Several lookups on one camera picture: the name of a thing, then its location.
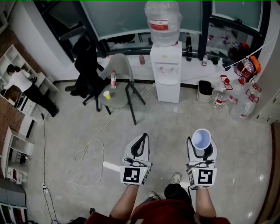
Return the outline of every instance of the black pants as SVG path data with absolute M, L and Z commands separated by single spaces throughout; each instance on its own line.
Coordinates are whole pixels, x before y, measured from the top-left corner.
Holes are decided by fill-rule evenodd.
M 180 200 L 192 205 L 192 201 L 189 198 L 188 193 L 179 184 L 169 184 L 164 190 L 164 196 L 166 199 Z M 157 200 L 153 197 L 147 198 L 145 202 Z
M 48 97 L 44 96 L 34 84 L 23 93 L 34 103 L 45 108 L 51 116 L 55 115 L 56 106 L 54 103 Z

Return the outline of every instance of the white tape on floor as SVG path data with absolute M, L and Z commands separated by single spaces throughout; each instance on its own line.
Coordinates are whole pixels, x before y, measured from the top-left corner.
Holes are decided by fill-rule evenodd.
M 103 166 L 108 168 L 108 169 L 111 169 L 111 170 L 114 170 L 114 171 L 117 171 L 117 172 L 121 172 L 121 169 L 119 166 L 117 165 L 114 165 L 112 163 L 108 163 L 108 162 L 103 162 Z M 189 183 L 187 182 L 180 182 L 180 185 L 183 187 L 183 188 L 188 188 L 188 186 L 190 186 Z

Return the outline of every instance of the paper cup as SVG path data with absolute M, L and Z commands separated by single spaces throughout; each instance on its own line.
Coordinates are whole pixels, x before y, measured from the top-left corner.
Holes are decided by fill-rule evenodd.
M 105 92 L 103 93 L 103 96 L 105 96 L 107 100 L 111 99 L 111 95 L 110 95 L 110 92 L 109 92 L 109 91 L 105 91 Z
M 192 135 L 192 145 L 198 150 L 206 149 L 211 143 L 211 134 L 206 129 L 198 129 Z

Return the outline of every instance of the white shirt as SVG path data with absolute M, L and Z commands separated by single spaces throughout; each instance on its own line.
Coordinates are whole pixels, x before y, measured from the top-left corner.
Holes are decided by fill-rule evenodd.
M 15 85 L 19 87 L 21 92 L 24 92 L 25 90 L 29 89 L 32 85 L 32 82 L 28 80 L 30 76 L 31 75 L 23 69 L 19 72 L 15 72 L 12 75 L 8 85 L 4 86 L 4 89 L 9 89 L 13 85 Z

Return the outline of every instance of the brick wall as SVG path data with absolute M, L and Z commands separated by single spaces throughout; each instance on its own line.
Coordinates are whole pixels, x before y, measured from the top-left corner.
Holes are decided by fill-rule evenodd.
M 24 46 L 19 42 L 15 33 L 7 28 L 0 34 L 0 58 L 8 50 L 11 45 L 14 45 L 28 64 L 34 69 L 35 72 L 45 73 L 36 61 L 26 52 Z M 0 154 L 2 154 L 3 145 L 5 141 L 8 126 L 15 131 L 19 131 L 24 114 L 14 108 L 9 102 L 0 97 Z

